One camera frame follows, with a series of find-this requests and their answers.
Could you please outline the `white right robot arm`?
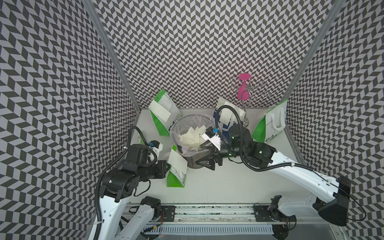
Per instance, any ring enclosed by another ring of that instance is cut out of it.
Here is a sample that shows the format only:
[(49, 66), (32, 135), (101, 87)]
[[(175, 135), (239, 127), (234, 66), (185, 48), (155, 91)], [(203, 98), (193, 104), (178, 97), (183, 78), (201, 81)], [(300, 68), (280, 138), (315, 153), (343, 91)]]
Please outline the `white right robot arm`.
[(226, 138), (218, 129), (209, 127), (203, 134), (201, 148), (209, 149), (211, 153), (196, 163), (215, 170), (216, 165), (222, 166), (224, 158), (240, 157), (249, 169), (258, 173), (271, 171), (310, 192), (310, 195), (295, 198), (276, 195), (269, 206), (256, 204), (253, 209), (258, 222), (290, 223), (298, 216), (319, 216), (330, 224), (346, 226), (351, 180), (347, 177), (329, 177), (299, 164), (276, 148), (255, 142), (250, 131), (239, 125), (230, 128), (229, 136)]

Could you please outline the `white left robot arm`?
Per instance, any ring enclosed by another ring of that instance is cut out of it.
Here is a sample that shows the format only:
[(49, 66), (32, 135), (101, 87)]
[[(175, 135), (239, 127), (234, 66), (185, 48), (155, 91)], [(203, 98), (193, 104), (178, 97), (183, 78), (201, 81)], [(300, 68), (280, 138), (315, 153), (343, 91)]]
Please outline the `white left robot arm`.
[(170, 211), (162, 210), (161, 201), (149, 196), (136, 206), (130, 220), (123, 217), (130, 197), (138, 196), (140, 182), (166, 177), (171, 166), (158, 159), (162, 149), (163, 145), (157, 141), (128, 146), (117, 164), (107, 168), (97, 183), (96, 217), (85, 236), (87, 240), (135, 240), (159, 229), (164, 221), (173, 220)]

